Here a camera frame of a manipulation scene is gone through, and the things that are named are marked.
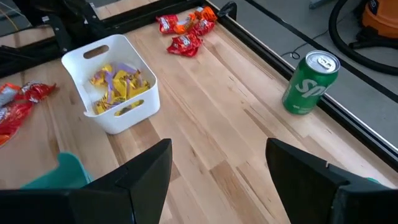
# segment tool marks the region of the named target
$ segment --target red snack wrapper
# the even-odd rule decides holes
[[[33,103],[38,103],[48,96],[55,89],[55,87],[56,84],[49,86],[43,83],[29,82],[21,88],[14,99],[29,100]]]
[[[156,17],[157,22],[159,22],[159,31],[162,34],[174,34],[175,24],[178,22],[177,15],[166,15]]]
[[[0,108],[0,146],[15,135],[32,108],[31,101],[12,102]]]
[[[193,26],[193,31],[196,33],[196,35],[201,36],[213,30],[214,26],[215,26],[214,22],[207,21],[206,19],[201,19]]]
[[[192,57],[198,52],[199,46],[201,46],[201,39],[195,33],[190,32],[186,35],[173,37],[172,45],[167,48],[167,51],[171,54]]]

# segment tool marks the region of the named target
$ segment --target black metal frame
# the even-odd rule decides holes
[[[102,20],[102,25],[108,34],[123,34],[155,22],[157,16],[178,14],[203,5],[210,6],[220,16],[218,19],[219,24],[269,63],[284,78],[287,80],[291,78],[294,72],[293,68],[232,19],[236,18],[235,4],[229,10],[220,12],[218,8],[207,0],[160,0],[104,19]],[[223,12],[228,12],[229,17],[223,16]],[[19,52],[25,57],[0,60],[0,78],[54,60],[62,55],[55,37],[19,47],[18,49],[8,48],[6,50],[14,53]],[[398,152],[392,146],[327,95],[322,97],[318,106],[395,171],[398,171]]]

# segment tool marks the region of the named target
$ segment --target light wood surface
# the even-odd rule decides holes
[[[120,1],[98,14],[104,18],[147,3]],[[83,115],[60,60],[0,80],[59,86],[0,148],[0,188],[18,188],[53,169],[62,151],[76,154],[98,178],[171,138],[174,162],[161,223],[288,223],[266,165],[268,137],[388,187],[398,185],[396,172],[322,110],[286,112],[280,99],[287,82],[222,26],[204,37],[194,58],[168,54],[171,36],[158,28],[152,24],[126,36],[159,79],[160,110],[121,134],[107,135]],[[20,46],[50,35],[48,29],[27,30],[0,44]]]

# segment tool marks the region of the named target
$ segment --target green soda can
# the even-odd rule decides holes
[[[336,80],[340,62],[321,50],[309,52],[296,68],[290,79],[282,102],[292,114],[307,114],[314,109],[318,100]]]

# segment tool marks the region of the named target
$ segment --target black cable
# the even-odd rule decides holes
[[[345,19],[349,14],[350,14],[350,13],[347,13],[345,16],[343,16],[343,17],[337,22],[337,24],[339,24],[341,21],[343,21],[343,19]],[[311,39],[312,39],[312,40],[315,40],[316,38],[321,37],[321,36],[327,34],[328,32],[329,32],[329,29],[327,29],[326,31],[322,32],[321,34],[316,35],[315,37],[312,37]],[[290,54],[290,57],[291,57],[291,58],[293,58],[293,59],[295,59],[295,60],[299,60],[299,59],[301,58],[301,55],[300,55],[299,53],[297,53],[297,50],[300,49],[300,48],[302,48],[302,47],[304,47],[304,46],[306,46],[307,44],[308,44],[308,42],[306,42],[306,43],[304,43],[304,44],[302,44],[302,45],[299,45],[299,46],[296,47],[293,51],[283,53],[283,54],[281,54],[280,56],[283,57],[283,56],[286,56],[286,55]]]

